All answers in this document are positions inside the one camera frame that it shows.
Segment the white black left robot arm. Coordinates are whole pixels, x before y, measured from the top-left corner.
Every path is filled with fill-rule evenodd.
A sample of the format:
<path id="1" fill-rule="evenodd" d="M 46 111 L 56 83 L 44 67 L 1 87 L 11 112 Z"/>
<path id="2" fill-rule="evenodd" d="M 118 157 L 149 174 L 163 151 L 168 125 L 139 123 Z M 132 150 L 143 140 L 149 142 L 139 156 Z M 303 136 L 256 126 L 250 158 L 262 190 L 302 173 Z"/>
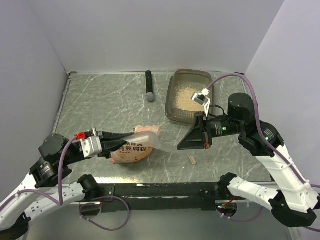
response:
<path id="1" fill-rule="evenodd" d="M 64 186 L 62 181 L 72 173 L 69 165 L 93 157 L 109 158 L 126 144 L 132 133 L 111 133 L 92 128 L 68 139 L 51 134 L 39 147 L 40 158 L 30 168 L 19 186 L 0 204 L 0 238 L 23 237 L 35 220 L 76 202 L 103 201 L 105 196 L 90 174 Z"/>

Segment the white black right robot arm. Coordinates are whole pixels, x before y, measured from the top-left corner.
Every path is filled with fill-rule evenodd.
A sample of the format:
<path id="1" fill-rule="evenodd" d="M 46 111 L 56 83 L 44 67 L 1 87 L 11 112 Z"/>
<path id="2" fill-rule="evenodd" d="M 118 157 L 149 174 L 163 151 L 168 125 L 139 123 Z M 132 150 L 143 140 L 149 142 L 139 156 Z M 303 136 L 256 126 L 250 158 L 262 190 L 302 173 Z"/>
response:
<path id="1" fill-rule="evenodd" d="M 256 125 L 252 98 L 246 93 L 234 93 L 228 98 L 227 113 L 211 117 L 196 113 L 177 149 L 209 149 L 214 138 L 238 135 L 239 144 L 263 164 L 278 188 L 263 187 L 227 173 L 217 183 L 220 197 L 240 197 L 259 204 L 286 227 L 310 227 L 317 218 L 320 195 L 306 179 L 296 175 L 295 164 L 277 129 L 263 121 L 260 127 L 262 132 Z"/>

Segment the orange cat litter bag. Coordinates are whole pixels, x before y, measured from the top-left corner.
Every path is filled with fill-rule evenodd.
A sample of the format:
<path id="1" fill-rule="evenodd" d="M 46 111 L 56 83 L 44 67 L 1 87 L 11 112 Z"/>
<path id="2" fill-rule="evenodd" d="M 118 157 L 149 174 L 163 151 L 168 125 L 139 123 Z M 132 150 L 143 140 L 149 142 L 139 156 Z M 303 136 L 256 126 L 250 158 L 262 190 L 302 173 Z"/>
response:
<path id="1" fill-rule="evenodd" d="M 134 127 L 133 131 L 135 134 L 152 132 L 159 136 L 161 128 L 159 125 L 137 125 Z M 148 157 L 153 149 L 154 148 L 152 146 L 148 145 L 148 141 L 144 141 L 143 143 L 125 143 L 120 149 L 111 153 L 110 162 L 117 165 L 136 163 Z"/>

